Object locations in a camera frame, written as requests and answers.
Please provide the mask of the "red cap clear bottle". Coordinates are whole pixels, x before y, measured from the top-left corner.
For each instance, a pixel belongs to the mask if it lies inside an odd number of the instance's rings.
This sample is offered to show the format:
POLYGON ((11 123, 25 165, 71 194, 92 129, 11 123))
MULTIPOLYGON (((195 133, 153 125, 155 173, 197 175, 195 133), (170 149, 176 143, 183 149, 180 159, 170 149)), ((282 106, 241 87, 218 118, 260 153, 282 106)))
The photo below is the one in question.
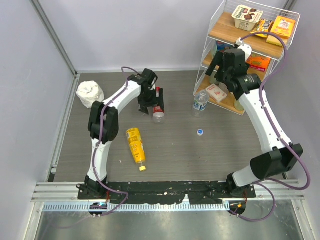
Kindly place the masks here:
POLYGON ((153 121, 155 124, 162 124, 165 121, 165 104, 164 104, 164 91, 157 86, 155 88, 157 105, 153 107, 153 121))

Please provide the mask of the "clear bottle blue green label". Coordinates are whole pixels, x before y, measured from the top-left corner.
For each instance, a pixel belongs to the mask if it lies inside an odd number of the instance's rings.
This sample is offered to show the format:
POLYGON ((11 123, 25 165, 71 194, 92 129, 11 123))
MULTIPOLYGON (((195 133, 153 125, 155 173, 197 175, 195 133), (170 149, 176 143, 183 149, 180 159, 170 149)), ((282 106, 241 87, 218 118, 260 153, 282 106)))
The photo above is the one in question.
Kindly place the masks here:
POLYGON ((193 100, 192 115, 194 117, 201 117, 206 109, 210 95, 206 90, 199 91, 193 100))

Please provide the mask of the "white bottle cap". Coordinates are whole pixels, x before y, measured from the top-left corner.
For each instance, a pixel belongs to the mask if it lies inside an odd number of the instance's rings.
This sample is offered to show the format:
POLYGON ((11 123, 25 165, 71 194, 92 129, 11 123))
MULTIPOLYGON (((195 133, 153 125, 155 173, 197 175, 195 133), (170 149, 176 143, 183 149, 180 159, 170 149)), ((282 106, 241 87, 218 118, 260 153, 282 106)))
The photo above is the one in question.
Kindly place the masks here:
POLYGON ((202 129, 197 130, 197 135, 202 136, 204 134, 204 131, 202 129))

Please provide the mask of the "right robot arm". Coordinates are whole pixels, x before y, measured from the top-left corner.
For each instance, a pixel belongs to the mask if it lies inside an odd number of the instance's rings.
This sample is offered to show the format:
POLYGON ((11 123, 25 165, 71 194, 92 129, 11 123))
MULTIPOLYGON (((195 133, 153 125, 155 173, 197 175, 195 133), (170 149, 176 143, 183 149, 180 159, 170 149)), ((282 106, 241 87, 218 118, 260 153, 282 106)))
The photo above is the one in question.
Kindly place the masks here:
POLYGON ((252 183, 284 174, 293 169, 303 153, 301 144, 293 144, 283 132, 275 115, 268 109, 266 92, 261 90, 262 81, 250 68, 246 57, 249 46, 218 51, 214 55, 206 75, 227 86, 247 112, 257 133, 262 154, 251 159, 249 165, 228 175, 226 193, 233 198, 243 193, 252 183))

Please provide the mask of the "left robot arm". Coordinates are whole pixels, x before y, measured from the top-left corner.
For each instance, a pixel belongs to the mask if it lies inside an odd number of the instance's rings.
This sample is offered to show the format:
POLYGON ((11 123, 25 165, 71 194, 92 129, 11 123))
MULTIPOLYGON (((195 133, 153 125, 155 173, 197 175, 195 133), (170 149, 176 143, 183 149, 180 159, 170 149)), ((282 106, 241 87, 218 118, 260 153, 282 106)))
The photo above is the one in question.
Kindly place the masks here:
POLYGON ((111 144, 119 133, 119 115, 134 99, 138 110, 149 114, 149 108, 164 106, 164 91, 156 91, 158 76, 150 69, 130 75, 122 88, 103 101, 92 104, 88 131, 91 137, 92 154, 84 183, 78 184, 78 199, 102 199, 107 188, 107 162, 111 144))

